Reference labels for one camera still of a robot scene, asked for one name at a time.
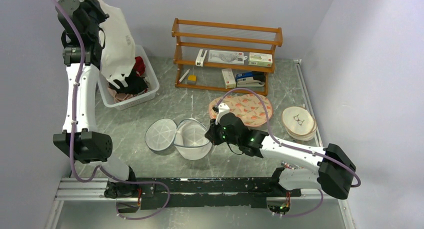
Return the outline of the white mesh laundry bag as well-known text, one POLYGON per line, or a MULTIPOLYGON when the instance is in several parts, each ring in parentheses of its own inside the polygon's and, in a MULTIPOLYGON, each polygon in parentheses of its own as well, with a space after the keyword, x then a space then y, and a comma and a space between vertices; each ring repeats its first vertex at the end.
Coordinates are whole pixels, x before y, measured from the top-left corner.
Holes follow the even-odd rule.
POLYGON ((179 124, 163 118, 149 126, 144 140, 152 151, 160 152, 174 146, 183 158, 196 161, 212 148, 212 143, 205 137, 206 132, 206 127, 194 118, 184 119, 179 124))

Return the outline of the white garment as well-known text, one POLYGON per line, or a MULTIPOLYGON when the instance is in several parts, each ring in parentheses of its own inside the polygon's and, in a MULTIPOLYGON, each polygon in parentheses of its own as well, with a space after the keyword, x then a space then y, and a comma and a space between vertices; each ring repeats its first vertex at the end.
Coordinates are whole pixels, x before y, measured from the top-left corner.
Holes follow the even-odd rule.
POLYGON ((101 74, 115 88, 127 88, 126 78, 135 65, 135 42, 125 16, 120 8, 97 0, 101 9, 109 15, 100 24, 100 42, 105 44, 101 55, 101 74))

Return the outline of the black bra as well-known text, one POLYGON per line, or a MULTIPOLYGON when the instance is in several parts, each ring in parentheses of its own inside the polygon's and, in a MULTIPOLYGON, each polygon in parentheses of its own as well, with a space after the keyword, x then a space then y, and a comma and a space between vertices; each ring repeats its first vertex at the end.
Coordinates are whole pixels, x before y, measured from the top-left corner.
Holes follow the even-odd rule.
POLYGON ((119 80, 114 80, 113 82, 118 85, 116 87, 112 83, 108 83, 109 88, 115 90, 117 93, 125 93, 125 94, 138 94, 146 89, 149 89, 144 77, 138 77, 134 70, 128 75, 128 77, 124 78, 127 86, 125 86, 119 80))

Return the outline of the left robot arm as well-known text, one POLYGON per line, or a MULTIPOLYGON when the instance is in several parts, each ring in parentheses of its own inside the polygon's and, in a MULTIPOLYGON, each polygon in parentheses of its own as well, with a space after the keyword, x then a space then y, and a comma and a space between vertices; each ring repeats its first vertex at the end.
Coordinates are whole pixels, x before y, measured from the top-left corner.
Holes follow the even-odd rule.
POLYGON ((106 198, 136 196, 141 190, 133 169, 113 156, 112 138, 98 132, 95 119, 95 92, 106 45, 106 39, 99 33, 109 15, 99 0, 53 2, 63 26, 62 56, 68 81, 66 117, 62 131, 53 135, 53 144, 68 156, 75 178, 76 162, 91 164, 107 175, 106 198))

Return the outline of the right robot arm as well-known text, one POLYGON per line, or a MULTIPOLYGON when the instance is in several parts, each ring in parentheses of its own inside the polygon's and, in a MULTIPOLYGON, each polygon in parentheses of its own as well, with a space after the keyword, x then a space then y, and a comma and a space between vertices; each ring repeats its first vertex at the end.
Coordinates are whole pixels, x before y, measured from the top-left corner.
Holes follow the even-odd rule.
POLYGON ((318 147, 290 142, 266 131, 248 128, 233 113, 219 120, 211 119, 204 136, 216 146, 222 143, 237 146, 250 157, 278 159, 298 166, 297 169, 284 169, 270 182, 270 191, 275 196, 295 189, 317 189, 345 200, 351 188, 359 186, 353 183, 356 166, 336 144, 318 147))

